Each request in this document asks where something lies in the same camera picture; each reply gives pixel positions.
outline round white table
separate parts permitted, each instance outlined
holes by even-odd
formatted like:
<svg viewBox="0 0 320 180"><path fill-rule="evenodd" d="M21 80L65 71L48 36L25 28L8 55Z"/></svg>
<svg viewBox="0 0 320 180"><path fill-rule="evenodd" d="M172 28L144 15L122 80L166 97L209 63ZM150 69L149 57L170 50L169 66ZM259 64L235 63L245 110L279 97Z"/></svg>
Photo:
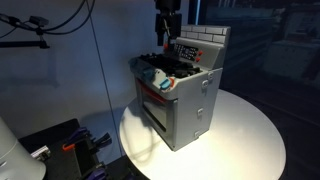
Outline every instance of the round white table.
<svg viewBox="0 0 320 180"><path fill-rule="evenodd" d="M120 139L131 162L151 180L276 180L286 153L272 122L244 99L219 90L210 130L173 152L141 116L125 109Z"/></svg>

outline white robot part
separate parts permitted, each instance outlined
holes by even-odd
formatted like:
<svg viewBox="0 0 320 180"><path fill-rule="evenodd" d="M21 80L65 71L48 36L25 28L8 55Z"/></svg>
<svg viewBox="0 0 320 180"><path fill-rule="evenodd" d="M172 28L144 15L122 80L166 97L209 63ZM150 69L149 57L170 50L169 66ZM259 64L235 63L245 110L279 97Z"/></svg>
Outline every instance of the white robot part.
<svg viewBox="0 0 320 180"><path fill-rule="evenodd" d="M45 173L45 165L32 158L0 117L0 179L42 180Z"/></svg>

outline knob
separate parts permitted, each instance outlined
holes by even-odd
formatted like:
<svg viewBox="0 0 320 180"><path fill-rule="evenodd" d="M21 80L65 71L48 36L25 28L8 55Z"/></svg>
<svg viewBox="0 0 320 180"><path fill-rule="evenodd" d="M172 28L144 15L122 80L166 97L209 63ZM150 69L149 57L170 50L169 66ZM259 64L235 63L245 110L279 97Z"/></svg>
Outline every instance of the knob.
<svg viewBox="0 0 320 180"><path fill-rule="evenodd" d="M154 69L148 68L142 71L142 78L151 81L154 77Z"/></svg>
<svg viewBox="0 0 320 180"><path fill-rule="evenodd" d="M165 78L159 85L161 90L166 90L170 87L171 81L168 78Z"/></svg>

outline wire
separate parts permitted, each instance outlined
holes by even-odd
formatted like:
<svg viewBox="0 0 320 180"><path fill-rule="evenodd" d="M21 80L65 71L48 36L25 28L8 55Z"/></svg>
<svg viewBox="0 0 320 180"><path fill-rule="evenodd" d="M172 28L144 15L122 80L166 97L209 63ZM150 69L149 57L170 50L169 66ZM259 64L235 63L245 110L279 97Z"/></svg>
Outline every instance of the wire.
<svg viewBox="0 0 320 180"><path fill-rule="evenodd" d="M61 23L60 25L56 26L56 27L52 27L52 28L48 28L48 29L43 29L43 31L52 31L52 30L56 30L56 29L59 29L63 26L65 26L66 24L68 24L79 12L80 10L82 9L84 3L86 2L86 0L83 0L80 4L80 6L78 7L77 11L75 13L73 13L73 15L68 18L65 22Z"/></svg>
<svg viewBox="0 0 320 180"><path fill-rule="evenodd" d="M24 30L27 30L27 31L36 31L35 28L32 28L32 27L26 25L25 22L20 22L19 19L16 19L16 22L14 24L10 23L10 19L9 18L12 18L12 17L0 14L0 21L4 22L6 24L9 24L10 26L13 26L15 28L21 28L21 29L24 29Z"/></svg>
<svg viewBox="0 0 320 180"><path fill-rule="evenodd" d="M11 29L9 32L7 32L6 34L0 36L0 39L6 37L6 36L8 36L8 35L10 35L10 34L13 33L16 29L17 29L17 27L14 27L14 28Z"/></svg>
<svg viewBox="0 0 320 180"><path fill-rule="evenodd" d="M7 32L6 34L4 34L4 35L2 35L2 36L0 36L0 39L1 38L4 38L4 37L6 37L6 36L8 36L9 34L11 34L11 33L13 33L13 31L15 31L17 28L15 27L15 28L13 28L13 29L11 29L9 32Z"/></svg>
<svg viewBox="0 0 320 180"><path fill-rule="evenodd" d="M92 5L90 7L88 16L86 17L86 19L78 27L76 27L76 28L74 28L74 29L72 29L70 31L67 31L67 32L47 32L47 31L44 31L43 33L50 34L50 35L66 35L66 34L73 33L75 31L77 31L78 29L82 28L82 26L84 26L87 23L87 21L89 20L89 18L91 17L91 13L93 11L93 7L94 7L94 4L95 4L95 1L96 0L92 1Z"/></svg>

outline oven window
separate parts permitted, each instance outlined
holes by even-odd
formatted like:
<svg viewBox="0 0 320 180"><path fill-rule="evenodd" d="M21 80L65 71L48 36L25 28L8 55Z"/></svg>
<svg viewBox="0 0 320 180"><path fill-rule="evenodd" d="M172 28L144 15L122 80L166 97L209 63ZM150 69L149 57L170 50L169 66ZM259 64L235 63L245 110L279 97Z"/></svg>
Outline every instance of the oven window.
<svg viewBox="0 0 320 180"><path fill-rule="evenodd" d="M142 91L142 101L144 110L152 117L158 126L166 131L167 127L167 111L166 104L151 97Z"/></svg>

